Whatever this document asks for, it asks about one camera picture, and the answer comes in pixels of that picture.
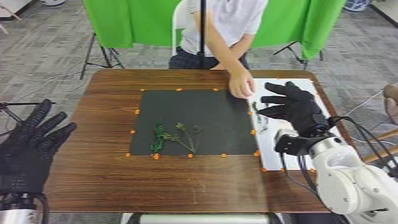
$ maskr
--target tripod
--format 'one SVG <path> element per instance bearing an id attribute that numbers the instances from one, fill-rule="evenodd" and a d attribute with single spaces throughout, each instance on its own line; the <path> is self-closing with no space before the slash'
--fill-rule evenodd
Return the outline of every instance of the tripod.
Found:
<path id="1" fill-rule="evenodd" d="M 101 45 L 99 45 L 99 48 L 101 48 L 101 54 L 102 54 L 102 59 L 104 59 L 104 63 L 106 64 L 101 65 L 101 64 L 95 64 L 95 63 L 88 62 L 94 41 L 95 41 L 95 33 L 92 33 L 92 37 L 90 37 L 90 44 L 88 44 L 88 51 L 86 51 L 86 56 L 85 56 L 85 62 L 83 62 L 83 70 L 81 70 L 81 74 L 79 74 L 79 80 L 83 79 L 85 70 L 86 70 L 86 66 L 88 65 L 99 66 L 102 68 L 113 68 L 115 66 L 120 66 L 120 68 L 124 69 L 120 60 L 117 58 L 118 52 L 115 51 L 113 48 L 108 48 L 108 54 L 106 54 L 106 50 L 104 50 L 104 47 Z"/>
<path id="2" fill-rule="evenodd" d="M 307 63 L 309 63 L 309 60 L 303 60 L 300 57 L 298 57 L 298 55 L 296 55 L 296 53 L 294 53 L 294 50 L 293 50 L 293 48 L 291 48 L 291 46 L 296 44 L 298 42 L 294 41 L 275 53 L 273 53 L 273 55 L 277 55 L 284 50 L 289 50 L 289 52 L 291 52 L 291 54 L 293 54 L 293 56 L 294 56 L 294 60 L 300 62 L 300 64 L 303 65 L 303 70 L 307 70 Z M 323 58 L 323 51 L 319 51 L 319 61 L 323 61 L 325 60 L 325 58 Z"/>

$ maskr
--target black glove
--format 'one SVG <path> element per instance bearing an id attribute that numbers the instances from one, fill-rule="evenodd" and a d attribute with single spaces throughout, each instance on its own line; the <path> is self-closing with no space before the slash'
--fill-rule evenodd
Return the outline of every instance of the black glove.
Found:
<path id="1" fill-rule="evenodd" d="M 42 193 L 53 156 L 76 129 L 70 123 L 51 132 L 67 116 L 60 112 L 40 124 L 49 109 L 51 101 L 44 100 L 0 144 L 0 194 Z"/>
<path id="2" fill-rule="evenodd" d="M 323 134 L 328 125 L 312 94 L 300 90 L 293 82 L 287 82 L 284 86 L 266 83 L 264 89 L 284 96 L 264 96 L 261 98 L 262 103 L 280 105 L 259 110 L 259 114 L 285 120 L 301 137 Z"/>

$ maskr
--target light stand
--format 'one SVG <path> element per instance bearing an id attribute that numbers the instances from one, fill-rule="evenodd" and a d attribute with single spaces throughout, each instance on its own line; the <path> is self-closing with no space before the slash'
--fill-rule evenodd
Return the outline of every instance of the light stand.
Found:
<path id="1" fill-rule="evenodd" d="M 204 69 L 204 45 L 205 45 L 205 0 L 200 0 L 200 41 L 198 41 L 198 61 L 200 69 Z"/>

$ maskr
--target plant stem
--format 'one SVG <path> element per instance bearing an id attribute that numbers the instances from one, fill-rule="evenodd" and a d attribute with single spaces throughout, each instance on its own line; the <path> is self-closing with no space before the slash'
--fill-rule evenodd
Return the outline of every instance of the plant stem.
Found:
<path id="1" fill-rule="evenodd" d="M 189 148 L 193 149 L 195 148 L 195 145 L 193 145 L 193 141 L 191 141 L 191 137 L 189 137 L 188 130 L 184 130 L 182 132 L 184 132 L 184 135 L 186 135 L 186 139 L 188 139 L 188 143 L 189 143 Z"/>
<path id="2" fill-rule="evenodd" d="M 181 146 L 189 150 L 189 152 L 193 152 L 195 153 L 195 149 L 193 148 L 189 148 L 184 144 L 182 144 L 182 142 L 181 141 L 177 141 L 177 143 L 181 144 Z"/>

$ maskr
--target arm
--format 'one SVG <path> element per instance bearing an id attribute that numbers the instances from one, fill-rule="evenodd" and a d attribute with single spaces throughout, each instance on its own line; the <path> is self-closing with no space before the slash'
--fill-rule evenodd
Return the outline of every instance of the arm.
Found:
<path id="1" fill-rule="evenodd" d="M 195 17 L 195 24 L 198 29 L 200 12 L 193 13 L 193 17 Z M 216 28 L 213 25 L 211 11 L 207 11 L 205 13 L 205 46 L 230 74 L 230 80 L 229 80 L 230 94 L 234 95 L 234 97 L 245 99 L 252 95 L 252 92 L 253 92 L 252 75 L 239 63 L 237 57 L 227 47 L 225 41 L 216 31 Z"/>
<path id="2" fill-rule="evenodd" d="M 253 35 L 245 34 L 239 42 L 232 45 L 232 47 L 229 48 L 234 54 L 234 57 L 239 59 L 245 52 L 248 51 L 248 48 L 252 46 L 252 40 L 253 40 Z M 221 66 L 221 64 L 218 64 L 211 70 L 225 70 L 225 67 Z"/>

